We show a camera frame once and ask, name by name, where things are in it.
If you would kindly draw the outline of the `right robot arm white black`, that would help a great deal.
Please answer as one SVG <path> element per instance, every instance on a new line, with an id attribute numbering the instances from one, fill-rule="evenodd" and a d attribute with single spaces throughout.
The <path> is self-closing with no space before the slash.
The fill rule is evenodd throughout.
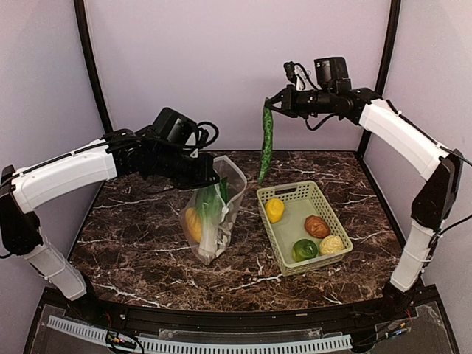
<path id="1" fill-rule="evenodd" d="M 393 165 L 406 167 L 405 177 L 419 188 L 411 202 L 411 226 L 399 263 L 390 277 L 392 287 L 405 293 L 416 283 L 434 257 L 445 234 L 458 192 L 462 158 L 427 136 L 370 88 L 299 91 L 289 84 L 265 100 L 264 106 L 290 118 L 326 114 L 347 119 L 393 150 Z"/>

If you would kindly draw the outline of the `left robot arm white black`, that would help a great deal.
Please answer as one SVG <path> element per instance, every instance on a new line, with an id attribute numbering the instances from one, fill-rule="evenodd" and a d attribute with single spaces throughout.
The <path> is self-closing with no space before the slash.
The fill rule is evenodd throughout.
<path id="1" fill-rule="evenodd" d="M 1 177 L 1 247 L 5 257 L 20 257 L 52 283 L 89 322 L 104 315 L 100 300 L 90 294 L 84 276 L 63 251 L 72 246 L 68 236 L 48 231 L 77 232 L 85 205 L 99 184 L 138 173 L 161 176 L 177 190 L 196 189 L 218 182 L 213 157 L 199 146 L 172 143 L 151 133 L 115 131 L 83 147 L 34 164 L 4 168 Z"/>

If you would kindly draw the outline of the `green cucumber toy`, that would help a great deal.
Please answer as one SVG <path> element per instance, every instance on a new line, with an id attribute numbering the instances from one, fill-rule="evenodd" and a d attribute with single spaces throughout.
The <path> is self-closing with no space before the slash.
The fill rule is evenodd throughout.
<path id="1" fill-rule="evenodd" d="M 263 184 L 266 174 L 270 168 L 272 160 L 272 149 L 273 149 L 273 131 L 274 121 L 272 111 L 264 107 L 263 108 L 263 146 L 261 148 L 260 157 L 260 170 L 257 178 L 259 185 Z"/>

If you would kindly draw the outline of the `green plastic basket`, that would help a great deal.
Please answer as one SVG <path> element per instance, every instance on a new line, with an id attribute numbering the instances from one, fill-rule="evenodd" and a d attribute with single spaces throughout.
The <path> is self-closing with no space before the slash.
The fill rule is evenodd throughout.
<path id="1" fill-rule="evenodd" d="M 285 206 L 281 220 L 276 223 L 272 223 L 266 213 L 266 204 L 274 198 L 281 200 Z M 316 182 L 302 181 L 260 188 L 257 200 L 263 225 L 283 276 L 332 265 L 343 260 L 353 250 L 351 239 Z M 342 247 L 331 254 L 323 255 L 318 251 L 313 258 L 296 261 L 293 250 L 297 242 L 309 240 L 316 246 L 322 243 L 322 239 L 309 235 L 305 229 L 305 221 L 312 215 L 320 217 L 327 224 L 330 234 L 341 241 Z"/>

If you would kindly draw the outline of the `yellow lemon toy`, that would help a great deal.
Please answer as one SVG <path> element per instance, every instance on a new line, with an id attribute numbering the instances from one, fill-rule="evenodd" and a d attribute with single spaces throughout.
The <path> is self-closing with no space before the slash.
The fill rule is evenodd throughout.
<path id="1" fill-rule="evenodd" d="M 284 214 L 285 204 L 278 198 L 272 198 L 265 204 L 265 213 L 270 223 L 279 222 Z"/>

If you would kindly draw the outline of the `green yellow pepper toy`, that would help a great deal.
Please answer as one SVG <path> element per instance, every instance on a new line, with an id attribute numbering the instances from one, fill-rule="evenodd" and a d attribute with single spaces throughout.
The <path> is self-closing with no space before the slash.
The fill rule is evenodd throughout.
<path id="1" fill-rule="evenodd" d="M 317 245 L 308 239 L 298 240 L 292 247 L 292 258 L 295 262 L 313 259 L 317 254 Z"/>

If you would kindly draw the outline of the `brown bun toy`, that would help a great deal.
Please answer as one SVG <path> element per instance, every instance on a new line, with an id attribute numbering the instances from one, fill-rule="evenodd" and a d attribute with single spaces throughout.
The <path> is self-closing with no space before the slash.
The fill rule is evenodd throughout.
<path id="1" fill-rule="evenodd" d="M 310 215 L 305 219 L 305 231 L 312 237 L 322 239 L 330 235 L 330 227 L 324 222 L 322 218 L 315 215 Z"/>

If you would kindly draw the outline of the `cream cauliflower toy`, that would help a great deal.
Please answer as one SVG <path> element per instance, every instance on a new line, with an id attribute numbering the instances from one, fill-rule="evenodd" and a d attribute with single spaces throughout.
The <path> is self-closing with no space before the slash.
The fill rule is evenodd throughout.
<path id="1" fill-rule="evenodd" d="M 319 252 L 321 255 L 335 254 L 344 250 L 342 239 L 337 235 L 328 235 L 319 244 Z"/>

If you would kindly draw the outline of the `bok choy toy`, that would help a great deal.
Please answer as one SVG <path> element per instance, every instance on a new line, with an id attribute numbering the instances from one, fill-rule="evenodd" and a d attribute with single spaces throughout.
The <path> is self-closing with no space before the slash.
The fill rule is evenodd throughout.
<path id="1" fill-rule="evenodd" d="M 202 222 L 202 237 L 198 253 L 208 261 L 216 255 L 218 227 L 222 222 L 223 208 L 227 201 L 227 177 L 217 184 L 197 191 L 196 206 Z"/>

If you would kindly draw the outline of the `clear polka dot zip bag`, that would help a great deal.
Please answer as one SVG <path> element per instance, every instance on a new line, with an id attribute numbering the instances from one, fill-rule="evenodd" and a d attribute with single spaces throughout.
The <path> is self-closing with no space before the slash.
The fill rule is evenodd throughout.
<path id="1" fill-rule="evenodd" d="M 213 167 L 220 181 L 197 189 L 179 213 L 193 254 L 206 266 L 228 248 L 247 187 L 243 171 L 227 155 L 215 158 Z"/>

